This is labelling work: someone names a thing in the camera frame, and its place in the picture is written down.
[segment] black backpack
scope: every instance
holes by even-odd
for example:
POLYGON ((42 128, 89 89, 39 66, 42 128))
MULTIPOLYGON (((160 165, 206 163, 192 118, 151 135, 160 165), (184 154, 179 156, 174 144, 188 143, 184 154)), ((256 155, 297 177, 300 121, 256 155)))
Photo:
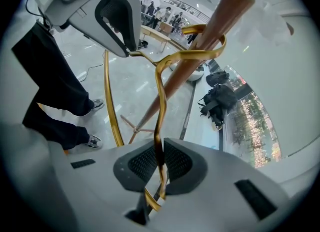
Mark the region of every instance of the black backpack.
POLYGON ((207 82, 211 87, 214 87, 215 84, 223 84, 223 83, 226 83, 228 79, 229 79, 229 74, 226 73, 225 71, 217 72, 217 73, 213 73, 213 74, 209 74, 209 75, 205 78, 206 82, 207 82))
POLYGON ((200 110, 201 115, 207 115, 211 117, 212 122, 215 125, 222 126, 224 124, 225 115, 235 106, 237 97, 233 90, 227 85, 216 84, 213 89, 210 89, 203 98, 198 101, 198 104, 203 106, 200 110))

